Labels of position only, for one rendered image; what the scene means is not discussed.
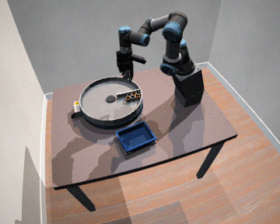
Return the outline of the blue open crate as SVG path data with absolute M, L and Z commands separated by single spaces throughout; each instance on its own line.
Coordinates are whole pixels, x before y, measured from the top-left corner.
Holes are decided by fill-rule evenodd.
M 126 156 L 156 143 L 156 137 L 145 121 L 116 131 L 116 135 L 124 147 Z

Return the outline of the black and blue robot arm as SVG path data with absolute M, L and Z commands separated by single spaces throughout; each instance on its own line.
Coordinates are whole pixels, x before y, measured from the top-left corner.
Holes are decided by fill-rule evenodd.
M 158 19 L 147 19 L 138 32 L 131 31 L 129 26 L 123 26 L 119 28 L 120 52 L 122 54 L 130 53 L 131 44 L 148 46 L 151 33 L 164 28 L 162 34 L 166 39 L 166 51 L 163 54 L 160 70 L 169 76 L 190 75 L 195 66 L 189 57 L 186 41 L 182 39 L 186 25 L 185 14 L 172 12 L 168 16 Z

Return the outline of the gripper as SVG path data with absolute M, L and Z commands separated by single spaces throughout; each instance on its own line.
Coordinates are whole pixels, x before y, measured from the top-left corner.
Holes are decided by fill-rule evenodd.
M 128 54 L 122 54 L 120 51 L 116 51 L 116 53 L 117 56 L 120 55 L 120 57 L 118 57 L 118 62 L 117 62 L 118 68 L 120 67 L 119 69 L 120 73 L 122 72 L 121 75 L 124 75 L 123 79 L 129 79 L 129 82 L 131 83 L 134 75 L 134 71 L 133 71 L 134 65 L 133 65 L 133 61 L 128 59 L 129 56 L 124 56 L 124 55 L 131 55 L 132 49 L 131 52 Z

